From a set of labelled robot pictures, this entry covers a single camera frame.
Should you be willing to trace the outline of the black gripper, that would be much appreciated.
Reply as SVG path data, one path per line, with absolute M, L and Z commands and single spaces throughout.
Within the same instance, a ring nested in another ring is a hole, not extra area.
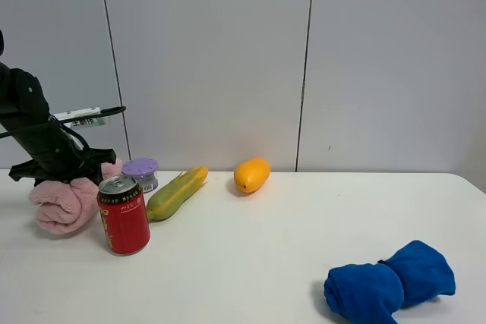
M 101 164 L 116 163 L 113 149 L 90 148 L 78 133 L 57 125 L 23 132 L 22 147 L 31 160 L 11 167 L 8 175 L 14 181 L 32 178 L 37 184 L 69 183 L 76 178 L 89 178 L 99 184 Z

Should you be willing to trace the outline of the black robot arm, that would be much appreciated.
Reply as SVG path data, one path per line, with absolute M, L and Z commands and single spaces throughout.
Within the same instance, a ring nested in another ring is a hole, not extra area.
M 103 124 L 120 114 L 125 106 L 110 109 L 82 109 L 54 115 L 37 77 L 19 68 L 1 64 L 1 138 L 13 137 L 31 160 L 14 165 L 9 176 L 14 181 L 32 178 L 69 183 L 87 178 L 99 184 L 102 164 L 113 164 L 113 149 L 94 149 L 73 127 Z

